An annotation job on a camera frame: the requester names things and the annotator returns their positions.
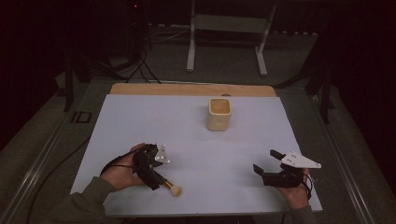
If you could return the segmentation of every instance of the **white tabletop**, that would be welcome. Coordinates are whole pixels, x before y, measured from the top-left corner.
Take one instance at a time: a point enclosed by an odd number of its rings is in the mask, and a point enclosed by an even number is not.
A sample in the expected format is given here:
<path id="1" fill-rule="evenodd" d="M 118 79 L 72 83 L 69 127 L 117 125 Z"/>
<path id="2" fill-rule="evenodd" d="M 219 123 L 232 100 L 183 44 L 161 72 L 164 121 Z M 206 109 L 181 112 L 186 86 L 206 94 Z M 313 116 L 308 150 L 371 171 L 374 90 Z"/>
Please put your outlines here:
<path id="1" fill-rule="evenodd" d="M 247 215 L 287 211 L 276 189 L 264 186 L 253 163 L 280 172 L 270 149 L 300 152 L 277 97 L 229 97 L 233 113 L 225 132 L 205 126 L 210 96 L 108 95 L 72 192 L 83 191 L 112 159 L 139 143 L 165 144 L 169 164 L 155 170 L 180 185 L 173 197 L 163 186 L 111 193 L 108 216 Z M 315 190 L 310 200 L 321 210 Z"/>

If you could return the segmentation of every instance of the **wire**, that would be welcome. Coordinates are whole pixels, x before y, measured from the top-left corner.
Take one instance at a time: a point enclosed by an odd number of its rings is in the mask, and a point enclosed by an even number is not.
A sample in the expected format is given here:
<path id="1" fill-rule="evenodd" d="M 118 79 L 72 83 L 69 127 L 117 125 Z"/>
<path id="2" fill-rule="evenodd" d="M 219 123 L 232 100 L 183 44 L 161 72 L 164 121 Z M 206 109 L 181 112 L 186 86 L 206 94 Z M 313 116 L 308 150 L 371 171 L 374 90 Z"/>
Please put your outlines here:
<path id="1" fill-rule="evenodd" d="M 107 67 L 107 65 L 105 65 L 104 63 L 92 60 L 90 57 L 86 56 L 84 53 L 80 52 L 76 48 L 74 49 L 74 51 L 77 54 L 77 56 L 81 57 L 82 60 L 84 60 L 86 63 L 90 64 L 90 68 L 98 69 L 98 70 L 104 72 L 105 74 L 107 74 L 108 76 L 113 77 L 114 79 L 117 79 L 117 80 L 125 80 L 126 79 L 126 77 L 119 76 L 118 74 L 113 72 L 111 70 L 111 68 Z"/>
<path id="2" fill-rule="evenodd" d="M 280 222 L 280 224 L 284 224 L 285 223 L 285 219 L 286 219 L 286 214 L 284 213 L 282 216 L 282 221 Z"/>
<path id="3" fill-rule="evenodd" d="M 121 75 L 121 74 L 124 74 L 124 73 L 127 73 L 127 72 L 129 72 L 129 71 L 131 71 L 133 68 L 135 68 L 135 64 L 132 65 L 132 66 L 131 66 L 130 68 L 128 68 L 127 70 L 120 72 L 120 75 Z"/>
<path id="4" fill-rule="evenodd" d="M 157 33 L 154 33 L 154 34 L 152 34 L 152 35 L 150 35 L 150 36 L 155 36 L 155 35 L 166 35 L 166 34 L 179 34 L 180 32 L 176 32 L 176 31 L 162 31 L 162 32 L 157 32 Z"/>
<path id="5" fill-rule="evenodd" d="M 131 80 L 131 78 L 134 76 L 134 74 L 137 72 L 137 70 L 140 70 L 140 74 L 142 75 L 142 77 L 146 80 L 147 83 L 150 83 L 149 80 L 143 75 L 143 71 L 142 71 L 142 69 L 141 69 L 141 66 L 142 66 L 142 65 L 145 65 L 146 68 L 148 69 L 148 72 L 152 75 L 152 77 L 154 77 L 154 79 L 155 79 L 158 83 L 162 84 L 161 81 L 151 72 L 151 70 L 149 69 L 149 66 L 146 64 L 146 59 L 147 59 L 147 53 L 146 53 L 146 51 L 145 51 L 144 49 L 142 49 L 142 51 L 145 53 L 143 58 L 140 56 L 140 60 L 141 60 L 142 62 L 137 66 L 137 68 L 136 68 L 136 69 L 131 73 L 131 75 L 126 79 L 125 83 L 128 83 L 128 82 Z"/>
<path id="6" fill-rule="evenodd" d="M 29 207 L 29 212 L 27 214 L 27 218 L 26 218 L 26 224 L 29 224 L 30 222 L 30 216 L 32 215 L 32 211 L 33 211 L 33 207 L 35 205 L 35 200 L 37 199 L 38 193 L 41 191 L 41 189 L 43 188 L 44 184 L 47 182 L 47 180 L 50 178 L 50 176 L 62 165 L 64 164 L 65 161 L 67 161 L 70 157 L 72 157 L 77 151 L 79 151 L 89 140 L 91 139 L 91 137 L 89 136 L 81 145 L 79 145 L 78 148 L 76 148 L 74 151 L 72 151 L 72 153 L 70 153 L 67 157 L 65 157 L 61 162 L 59 162 L 50 172 L 49 174 L 47 174 L 47 176 L 44 178 L 43 182 L 41 183 L 41 185 L 38 187 L 37 192 L 35 193 L 35 196 L 33 198 L 32 203 L 30 204 Z"/>
<path id="7" fill-rule="evenodd" d="M 117 164 L 114 164 L 114 163 L 116 163 L 117 161 L 121 160 L 121 159 L 124 158 L 124 157 L 127 157 L 127 156 L 129 156 L 129 155 L 131 155 L 131 154 L 133 154 L 133 153 L 136 153 L 138 150 L 140 150 L 140 149 L 142 149 L 142 148 L 145 148 L 145 146 L 146 146 L 146 145 L 144 145 L 144 146 L 142 146 L 142 147 L 139 147 L 139 148 L 135 148 L 134 150 L 129 151 L 129 152 L 123 154 L 122 156 L 118 156 L 116 159 L 110 161 L 110 162 L 109 162 L 108 164 L 106 164 L 106 166 L 102 169 L 100 175 L 101 175 L 102 173 L 104 173 L 106 170 L 108 170 L 108 168 L 110 168 L 111 166 L 123 166 L 123 165 L 117 165 Z"/>
<path id="8" fill-rule="evenodd" d="M 306 176 L 306 178 L 308 178 L 309 179 L 309 182 L 310 182 L 310 184 L 311 184 L 311 188 L 309 188 L 308 187 L 308 185 L 306 185 L 306 183 L 303 181 L 302 182 L 302 184 L 305 186 L 305 188 L 306 188 L 306 191 L 307 191 L 307 195 L 308 195 L 308 200 L 311 198 L 311 191 L 312 191 L 312 188 L 314 187 L 314 184 L 312 183 L 312 179 L 308 176 L 308 175 L 306 175 L 306 174 L 304 174 L 305 176 Z"/>
<path id="9" fill-rule="evenodd" d="M 182 31 L 182 32 L 179 32 L 179 33 L 177 33 L 177 34 L 175 34 L 175 35 L 171 35 L 171 36 L 169 36 L 169 37 L 167 37 L 167 38 L 165 38 L 165 39 L 163 39 L 163 40 L 152 41 L 152 42 L 154 42 L 154 43 L 165 42 L 166 40 L 170 40 L 170 39 L 172 39 L 173 37 L 176 37 L 176 36 L 178 36 L 178 35 L 182 35 L 182 34 L 188 32 L 189 30 L 190 30 L 190 28 L 188 28 L 188 29 L 186 29 L 186 30 L 184 30 L 184 31 Z M 153 34 L 153 35 L 151 35 L 151 36 L 154 36 L 154 35 L 157 35 L 157 34 L 166 34 L 166 32 L 156 33 L 156 34 Z"/>
<path id="10" fill-rule="evenodd" d="M 120 166 L 120 167 L 126 167 L 126 168 L 132 168 L 133 166 L 127 166 L 127 165 L 111 165 L 111 166 Z"/>

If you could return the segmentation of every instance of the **sleeve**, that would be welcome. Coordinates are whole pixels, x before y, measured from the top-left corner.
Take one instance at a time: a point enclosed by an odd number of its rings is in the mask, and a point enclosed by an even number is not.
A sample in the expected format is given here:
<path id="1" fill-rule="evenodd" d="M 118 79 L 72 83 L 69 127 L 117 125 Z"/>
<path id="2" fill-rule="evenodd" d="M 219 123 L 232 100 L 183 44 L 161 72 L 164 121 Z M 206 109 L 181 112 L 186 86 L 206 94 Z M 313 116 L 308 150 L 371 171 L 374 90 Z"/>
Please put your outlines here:
<path id="1" fill-rule="evenodd" d="M 311 206 L 290 210 L 292 222 L 295 224 L 318 224 Z"/>
<path id="2" fill-rule="evenodd" d="M 67 196 L 50 211 L 44 223 L 100 223 L 105 218 L 103 202 L 114 191 L 110 183 L 94 177 L 82 193 Z"/>

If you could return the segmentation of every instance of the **wooden table edge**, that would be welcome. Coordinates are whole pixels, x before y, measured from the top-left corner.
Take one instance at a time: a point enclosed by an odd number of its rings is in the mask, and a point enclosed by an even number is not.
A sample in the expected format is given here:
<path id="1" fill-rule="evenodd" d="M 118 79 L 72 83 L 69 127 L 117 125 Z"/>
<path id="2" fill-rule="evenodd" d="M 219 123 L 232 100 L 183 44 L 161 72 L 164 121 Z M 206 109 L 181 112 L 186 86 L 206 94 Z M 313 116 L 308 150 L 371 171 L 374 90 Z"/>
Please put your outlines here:
<path id="1" fill-rule="evenodd" d="M 231 95 L 276 97 L 270 86 L 227 85 L 227 84 L 142 84 L 116 83 L 110 94 L 131 95 Z"/>

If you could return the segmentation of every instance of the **table leg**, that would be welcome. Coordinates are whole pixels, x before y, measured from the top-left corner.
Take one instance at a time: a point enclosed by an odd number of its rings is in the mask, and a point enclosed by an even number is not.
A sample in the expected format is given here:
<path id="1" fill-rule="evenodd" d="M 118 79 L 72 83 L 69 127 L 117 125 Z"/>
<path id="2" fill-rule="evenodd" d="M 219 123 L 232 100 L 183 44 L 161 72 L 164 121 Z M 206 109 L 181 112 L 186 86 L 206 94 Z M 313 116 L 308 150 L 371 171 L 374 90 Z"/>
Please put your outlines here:
<path id="1" fill-rule="evenodd" d="M 268 21 L 265 24 L 265 29 L 264 29 L 264 32 L 262 34 L 262 42 L 260 43 L 259 46 L 257 46 L 255 48 L 256 57 L 257 57 L 257 63 L 259 64 L 260 75 L 262 77 L 266 77 L 268 75 L 267 68 L 265 66 L 264 57 L 262 56 L 262 51 L 264 50 L 265 42 L 267 41 L 268 35 L 270 33 L 271 24 L 272 24 L 272 20 L 274 18 L 274 15 L 275 15 L 275 11 L 276 11 L 276 6 L 273 6 L 272 9 L 271 9 L 271 13 L 270 13 L 270 15 L 268 17 Z"/>
<path id="2" fill-rule="evenodd" d="M 187 58 L 187 71 L 194 70 L 195 61 L 195 0 L 191 0 L 191 20 L 190 20 L 190 47 L 189 56 Z"/>

